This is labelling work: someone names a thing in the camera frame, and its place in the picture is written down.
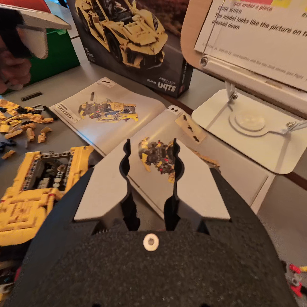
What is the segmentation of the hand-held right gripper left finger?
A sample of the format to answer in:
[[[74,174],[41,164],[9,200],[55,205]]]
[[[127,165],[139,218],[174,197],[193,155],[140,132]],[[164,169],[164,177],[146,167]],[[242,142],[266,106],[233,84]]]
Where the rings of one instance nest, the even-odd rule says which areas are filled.
[[[99,221],[110,229],[115,220],[123,220],[129,231],[137,231],[137,217],[130,170],[130,139],[122,141],[93,168],[92,174],[75,213],[75,222]]]

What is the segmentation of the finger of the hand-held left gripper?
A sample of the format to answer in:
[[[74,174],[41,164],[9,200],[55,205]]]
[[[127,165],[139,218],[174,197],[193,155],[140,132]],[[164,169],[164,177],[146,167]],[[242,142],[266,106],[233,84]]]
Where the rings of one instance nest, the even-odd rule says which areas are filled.
[[[1,21],[20,28],[65,29],[70,30],[71,25],[60,17],[49,12],[0,4]]]

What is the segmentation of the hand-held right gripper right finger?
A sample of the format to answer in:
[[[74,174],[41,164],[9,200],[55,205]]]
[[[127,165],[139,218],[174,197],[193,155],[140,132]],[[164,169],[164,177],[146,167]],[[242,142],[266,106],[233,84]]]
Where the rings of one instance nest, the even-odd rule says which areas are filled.
[[[207,221],[231,222],[208,164],[176,138],[173,157],[173,193],[164,204],[166,230],[174,231],[180,220],[187,220],[196,231],[207,231]]]

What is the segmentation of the instruction booklet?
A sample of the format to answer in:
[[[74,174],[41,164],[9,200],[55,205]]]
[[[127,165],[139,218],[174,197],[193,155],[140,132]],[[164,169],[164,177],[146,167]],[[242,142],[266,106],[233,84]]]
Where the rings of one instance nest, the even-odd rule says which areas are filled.
[[[160,216],[171,196],[175,172],[173,140],[180,140],[217,169],[255,213],[275,174],[224,145],[175,105],[136,94],[104,77],[51,107],[83,140],[106,156],[130,139],[128,178]]]

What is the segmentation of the yellow brick car model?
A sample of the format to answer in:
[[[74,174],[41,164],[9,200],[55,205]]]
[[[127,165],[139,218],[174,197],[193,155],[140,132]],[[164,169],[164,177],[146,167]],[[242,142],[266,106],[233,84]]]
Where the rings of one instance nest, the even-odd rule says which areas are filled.
[[[54,206],[88,171],[92,146],[60,153],[28,152],[0,206],[0,245],[32,240]]]

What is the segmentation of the grey desk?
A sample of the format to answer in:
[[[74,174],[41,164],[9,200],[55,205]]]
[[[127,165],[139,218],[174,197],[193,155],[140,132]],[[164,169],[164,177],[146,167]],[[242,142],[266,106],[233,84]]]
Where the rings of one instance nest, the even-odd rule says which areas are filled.
[[[78,56],[80,66],[30,85],[18,92],[8,94],[6,98],[19,102],[21,97],[41,91],[43,93],[42,96],[32,99],[34,105],[46,102],[47,106],[51,106],[83,90],[94,83],[94,81],[107,76],[130,91],[157,99],[165,106],[179,105],[181,109],[185,109],[185,112],[190,112],[199,107],[218,90],[225,88],[225,85],[220,80],[194,70],[190,88],[179,99],[155,92],[144,85],[89,63],[81,40],[77,35],[75,25],[72,27],[72,33],[75,36],[71,37],[71,42]],[[62,152],[71,147],[87,145],[84,140],[62,121],[55,121],[51,124],[51,128],[53,131],[46,143],[37,144],[35,141],[33,145],[29,145],[29,151]],[[235,187],[234,182],[238,181],[240,183],[243,179],[240,177],[234,179],[235,174],[232,173],[234,171],[230,171],[228,162],[225,162],[224,158],[224,160],[222,159],[230,151],[235,152],[235,150],[230,149],[228,145],[212,135],[207,138],[214,140],[213,148],[219,148],[216,151],[218,151],[220,156],[216,159],[221,163],[222,174]],[[24,146],[23,141],[21,141],[21,145],[17,146],[18,152],[7,161],[2,160],[1,162],[1,175],[4,175],[4,179],[1,179],[1,196],[4,195],[7,187],[13,182],[26,152]],[[306,163],[305,151],[294,172],[288,175],[276,175],[273,178],[257,213],[281,259],[303,266],[306,265],[307,259]],[[162,226],[162,219],[158,217],[157,213],[154,213],[153,209],[145,203],[142,197],[137,196],[136,203],[141,214],[140,229],[148,230],[153,227]]]

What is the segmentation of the person's left hand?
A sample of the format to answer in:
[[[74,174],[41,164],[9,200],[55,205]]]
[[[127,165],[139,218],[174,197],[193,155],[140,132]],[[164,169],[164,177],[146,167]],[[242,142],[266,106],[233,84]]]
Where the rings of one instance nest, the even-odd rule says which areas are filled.
[[[7,89],[6,81],[13,85],[25,85],[30,82],[31,62],[28,59],[15,58],[0,38],[0,93]]]

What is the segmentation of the red storage bin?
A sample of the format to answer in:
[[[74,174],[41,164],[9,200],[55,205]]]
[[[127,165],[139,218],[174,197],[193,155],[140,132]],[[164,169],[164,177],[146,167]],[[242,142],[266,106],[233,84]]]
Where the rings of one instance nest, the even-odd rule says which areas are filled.
[[[0,4],[51,13],[44,0],[1,0]]]

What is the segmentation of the green storage bin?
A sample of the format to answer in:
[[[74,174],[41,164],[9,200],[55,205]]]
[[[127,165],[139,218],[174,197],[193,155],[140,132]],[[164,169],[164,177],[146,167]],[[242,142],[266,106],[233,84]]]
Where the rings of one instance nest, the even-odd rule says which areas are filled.
[[[16,91],[32,84],[80,65],[66,30],[46,29],[48,40],[48,57],[39,59],[27,58],[31,62],[30,82],[25,85],[13,85],[6,81],[8,89],[4,92]]]

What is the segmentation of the white document stand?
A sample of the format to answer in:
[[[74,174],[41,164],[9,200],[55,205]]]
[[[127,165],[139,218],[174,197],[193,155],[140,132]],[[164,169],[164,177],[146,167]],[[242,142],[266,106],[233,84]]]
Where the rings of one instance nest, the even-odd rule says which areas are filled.
[[[212,1],[190,1],[181,49],[194,68],[226,89],[193,113],[202,128],[276,174],[292,172],[306,150],[306,91],[194,50]]]

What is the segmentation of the black beam with holes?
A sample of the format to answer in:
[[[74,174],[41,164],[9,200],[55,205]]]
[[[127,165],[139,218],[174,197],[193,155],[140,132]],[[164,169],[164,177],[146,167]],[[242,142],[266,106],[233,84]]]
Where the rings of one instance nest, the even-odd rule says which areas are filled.
[[[42,93],[41,91],[37,91],[37,92],[35,92],[35,93],[32,93],[32,94],[29,94],[29,95],[27,95],[27,96],[22,97],[22,98],[21,98],[21,101],[22,101],[22,102],[25,102],[25,101],[31,100],[31,99],[33,99],[33,98],[39,97],[39,96],[41,96],[41,95],[43,95],[43,93]]]

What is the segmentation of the pile of yellow brick pieces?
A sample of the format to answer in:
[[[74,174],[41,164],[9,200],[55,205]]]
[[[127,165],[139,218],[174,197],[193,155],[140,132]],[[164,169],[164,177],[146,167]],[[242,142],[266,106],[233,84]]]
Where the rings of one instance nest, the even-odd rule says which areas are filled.
[[[33,109],[32,107],[21,106],[1,98],[0,109],[1,160],[9,159],[15,154],[14,148],[17,146],[16,137],[25,136],[25,148],[28,147],[29,142],[35,140],[38,143],[45,142],[46,134],[51,132],[52,129],[48,126],[43,127],[38,136],[35,134],[35,129],[37,126],[55,122],[44,111],[42,106]]]

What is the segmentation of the toy car set box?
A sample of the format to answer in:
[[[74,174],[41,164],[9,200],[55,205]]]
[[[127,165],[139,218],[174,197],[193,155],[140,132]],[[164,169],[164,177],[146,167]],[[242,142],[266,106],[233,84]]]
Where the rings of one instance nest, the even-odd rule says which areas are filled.
[[[89,62],[178,98],[193,67],[181,50],[188,0],[69,0]]]

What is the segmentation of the pile of small coloured pins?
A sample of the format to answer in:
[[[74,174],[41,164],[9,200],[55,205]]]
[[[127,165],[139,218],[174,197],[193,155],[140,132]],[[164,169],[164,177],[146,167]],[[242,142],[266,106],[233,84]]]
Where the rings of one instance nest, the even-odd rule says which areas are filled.
[[[307,289],[302,283],[302,276],[307,273],[307,266],[296,266],[284,260],[281,260],[281,263],[286,274],[288,285],[293,294],[299,298],[306,298]]]

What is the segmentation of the printed instruction sheet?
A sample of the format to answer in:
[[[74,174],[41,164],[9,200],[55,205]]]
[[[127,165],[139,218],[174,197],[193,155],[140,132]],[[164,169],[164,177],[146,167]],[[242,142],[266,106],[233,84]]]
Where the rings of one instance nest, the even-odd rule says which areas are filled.
[[[307,1],[212,1],[194,50],[307,88]]]

